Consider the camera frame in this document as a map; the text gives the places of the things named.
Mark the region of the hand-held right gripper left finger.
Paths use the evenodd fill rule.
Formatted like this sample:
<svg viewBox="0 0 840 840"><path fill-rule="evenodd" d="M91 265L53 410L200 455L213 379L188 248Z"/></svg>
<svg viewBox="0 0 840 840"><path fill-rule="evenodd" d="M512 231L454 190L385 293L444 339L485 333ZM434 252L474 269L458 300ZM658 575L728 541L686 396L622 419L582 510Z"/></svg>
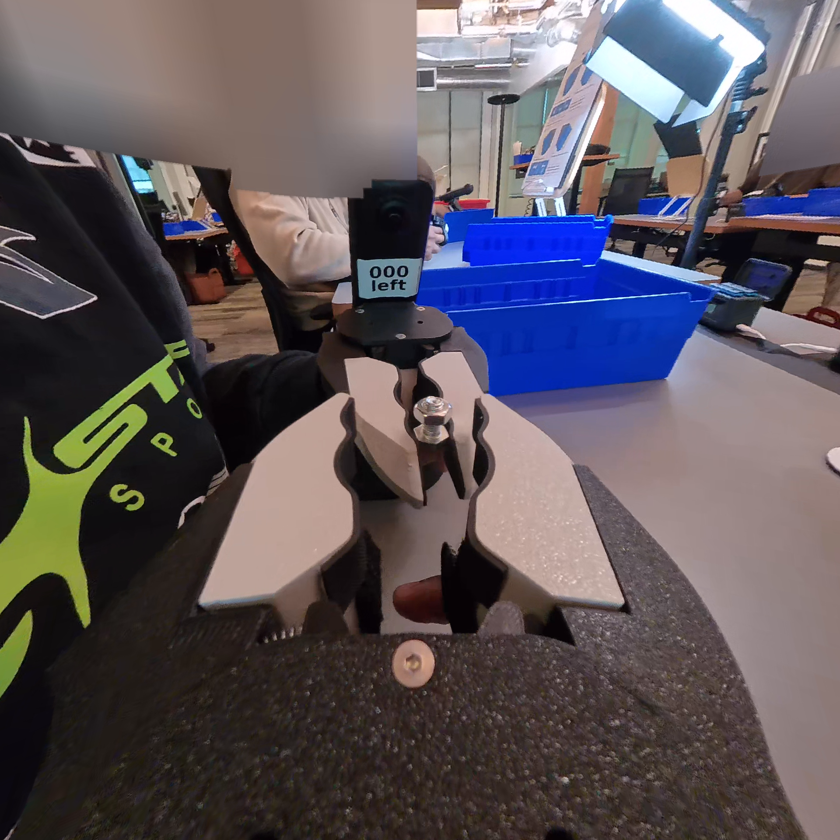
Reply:
<svg viewBox="0 0 840 840"><path fill-rule="evenodd" d="M354 399L338 394L275 437L248 465L197 605L267 606L279 624L336 605L382 624L382 562L362 529Z"/></svg>

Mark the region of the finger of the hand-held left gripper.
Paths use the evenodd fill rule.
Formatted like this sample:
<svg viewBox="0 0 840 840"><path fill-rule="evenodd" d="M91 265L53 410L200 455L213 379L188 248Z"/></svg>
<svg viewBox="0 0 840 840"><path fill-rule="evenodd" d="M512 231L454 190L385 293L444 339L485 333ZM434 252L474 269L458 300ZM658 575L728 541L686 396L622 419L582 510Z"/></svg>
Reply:
<svg viewBox="0 0 840 840"><path fill-rule="evenodd" d="M476 490L474 465L476 401L483 396L480 384L461 352L437 353L419 364L419 370L451 405L446 428L448 466L458 496L469 499Z"/></svg>
<svg viewBox="0 0 840 840"><path fill-rule="evenodd" d="M344 361L354 401L355 442L377 478L407 504L422 508L425 494L417 442L406 428L399 370L372 358Z"/></svg>

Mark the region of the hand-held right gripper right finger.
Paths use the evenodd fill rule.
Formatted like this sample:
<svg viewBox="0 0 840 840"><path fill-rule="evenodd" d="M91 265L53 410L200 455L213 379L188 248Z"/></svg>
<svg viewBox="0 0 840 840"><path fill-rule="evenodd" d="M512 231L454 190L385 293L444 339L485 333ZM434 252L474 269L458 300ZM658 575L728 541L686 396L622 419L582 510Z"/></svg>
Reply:
<svg viewBox="0 0 840 840"><path fill-rule="evenodd" d="M495 396L476 399L476 483L457 560L469 598L511 602L547 623L556 608L626 606L572 459Z"/></svg>

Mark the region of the short thick silver bolt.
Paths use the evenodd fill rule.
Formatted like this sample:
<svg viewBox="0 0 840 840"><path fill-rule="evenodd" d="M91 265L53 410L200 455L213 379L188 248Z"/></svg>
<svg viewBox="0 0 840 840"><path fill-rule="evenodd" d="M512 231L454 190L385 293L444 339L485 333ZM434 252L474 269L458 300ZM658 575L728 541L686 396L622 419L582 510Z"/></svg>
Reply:
<svg viewBox="0 0 840 840"><path fill-rule="evenodd" d="M416 425L414 437L419 445L437 447L452 441L448 424L452 404L442 396L429 395L418 400L413 407Z"/></svg>

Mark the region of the large blue plastic bin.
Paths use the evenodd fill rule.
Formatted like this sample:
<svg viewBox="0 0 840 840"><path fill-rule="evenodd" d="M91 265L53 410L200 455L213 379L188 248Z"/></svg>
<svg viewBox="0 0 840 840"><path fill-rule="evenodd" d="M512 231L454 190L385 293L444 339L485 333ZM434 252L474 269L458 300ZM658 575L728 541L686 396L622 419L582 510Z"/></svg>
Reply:
<svg viewBox="0 0 840 840"><path fill-rule="evenodd" d="M427 269L417 302L486 354L494 396L667 379L714 292L698 274L605 255Z"/></svg>

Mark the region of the person's left forearm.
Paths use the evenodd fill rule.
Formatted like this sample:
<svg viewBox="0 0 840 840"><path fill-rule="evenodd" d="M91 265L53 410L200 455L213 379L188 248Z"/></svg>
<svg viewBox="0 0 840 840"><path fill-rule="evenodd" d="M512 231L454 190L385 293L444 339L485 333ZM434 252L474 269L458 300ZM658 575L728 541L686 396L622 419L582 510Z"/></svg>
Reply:
<svg viewBox="0 0 840 840"><path fill-rule="evenodd" d="M250 462L277 435L335 395L315 353L248 354L214 364L204 392L226 466Z"/></svg>

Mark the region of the black floor lamp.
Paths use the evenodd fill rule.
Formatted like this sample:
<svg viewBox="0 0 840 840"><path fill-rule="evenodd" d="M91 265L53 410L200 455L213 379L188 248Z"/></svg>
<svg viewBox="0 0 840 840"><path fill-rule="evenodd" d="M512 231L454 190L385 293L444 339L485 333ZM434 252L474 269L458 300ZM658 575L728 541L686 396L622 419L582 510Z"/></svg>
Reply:
<svg viewBox="0 0 840 840"><path fill-rule="evenodd" d="M493 216L497 217L500 210L501 200L501 175L502 165L505 162L505 126L508 107L519 102L521 95L516 92L500 92L488 98L488 103L497 110L497 170L495 179L495 193L493 199Z"/></svg>

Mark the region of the printed poster banner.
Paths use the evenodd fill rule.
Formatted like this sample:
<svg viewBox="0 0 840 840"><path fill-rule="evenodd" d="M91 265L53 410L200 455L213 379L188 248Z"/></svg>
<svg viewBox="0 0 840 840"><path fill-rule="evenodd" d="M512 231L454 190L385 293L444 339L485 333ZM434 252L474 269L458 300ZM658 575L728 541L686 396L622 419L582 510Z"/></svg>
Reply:
<svg viewBox="0 0 840 840"><path fill-rule="evenodd" d="M527 198L562 198L581 168L605 98L604 81L587 61L621 4L594 2L535 146L521 189Z"/></svg>

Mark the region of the person's black printed shirt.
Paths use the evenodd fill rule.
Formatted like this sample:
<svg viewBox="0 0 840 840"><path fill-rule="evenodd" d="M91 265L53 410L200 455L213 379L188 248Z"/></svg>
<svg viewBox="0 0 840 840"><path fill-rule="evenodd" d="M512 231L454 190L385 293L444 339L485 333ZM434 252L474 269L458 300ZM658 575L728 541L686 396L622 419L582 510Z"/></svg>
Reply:
<svg viewBox="0 0 840 840"><path fill-rule="evenodd" d="M2 134L2 829L46 671L227 470L180 290L84 150Z"/></svg>

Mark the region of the small black device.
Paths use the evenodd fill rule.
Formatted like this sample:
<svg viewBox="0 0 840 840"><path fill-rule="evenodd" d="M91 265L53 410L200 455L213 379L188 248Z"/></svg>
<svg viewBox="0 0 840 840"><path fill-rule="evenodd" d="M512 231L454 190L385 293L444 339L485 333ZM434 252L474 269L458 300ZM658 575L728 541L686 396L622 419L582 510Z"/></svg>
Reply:
<svg viewBox="0 0 840 840"><path fill-rule="evenodd" d="M740 326L751 327L770 298L735 283L711 287L716 293L708 302L699 325L717 333L735 333Z"/></svg>

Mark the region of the wooden office desk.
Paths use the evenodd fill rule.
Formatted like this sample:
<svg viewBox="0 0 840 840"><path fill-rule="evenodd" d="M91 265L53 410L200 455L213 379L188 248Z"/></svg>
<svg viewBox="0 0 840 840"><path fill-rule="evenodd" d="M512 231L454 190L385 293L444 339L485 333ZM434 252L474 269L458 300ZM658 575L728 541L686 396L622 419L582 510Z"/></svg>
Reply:
<svg viewBox="0 0 840 840"><path fill-rule="evenodd" d="M694 220L649 215L614 217L610 237L637 244L634 255L641 256L641 247L685 248ZM700 248L717 247L726 235L754 235L752 252L766 256L792 257L804 262L839 261L839 219L793 215L734 217L729 220L711 218L700 236Z"/></svg>

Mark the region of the studio light on stand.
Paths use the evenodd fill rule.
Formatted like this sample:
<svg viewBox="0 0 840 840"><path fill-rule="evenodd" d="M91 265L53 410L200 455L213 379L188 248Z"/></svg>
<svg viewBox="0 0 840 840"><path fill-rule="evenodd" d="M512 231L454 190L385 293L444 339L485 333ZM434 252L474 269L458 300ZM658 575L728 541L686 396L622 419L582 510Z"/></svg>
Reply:
<svg viewBox="0 0 840 840"><path fill-rule="evenodd" d="M588 70L673 129L728 105L712 134L713 162L702 153L699 185L689 189L694 215L680 266L693 269L732 142L756 112L745 104L767 91L753 83L767 70L770 33L734 2L607 2L603 11Z"/></svg>

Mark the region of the row of blue bins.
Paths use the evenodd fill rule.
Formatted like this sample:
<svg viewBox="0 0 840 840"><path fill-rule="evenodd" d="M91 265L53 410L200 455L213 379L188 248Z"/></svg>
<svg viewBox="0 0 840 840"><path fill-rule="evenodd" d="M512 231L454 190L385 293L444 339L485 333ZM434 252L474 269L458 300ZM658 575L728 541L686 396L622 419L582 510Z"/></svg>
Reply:
<svg viewBox="0 0 840 840"><path fill-rule="evenodd" d="M685 216L692 200L692 196L644 198L638 203L636 214L657 217ZM748 196L742 201L741 215L838 217L839 188L818 188L797 196Z"/></svg>

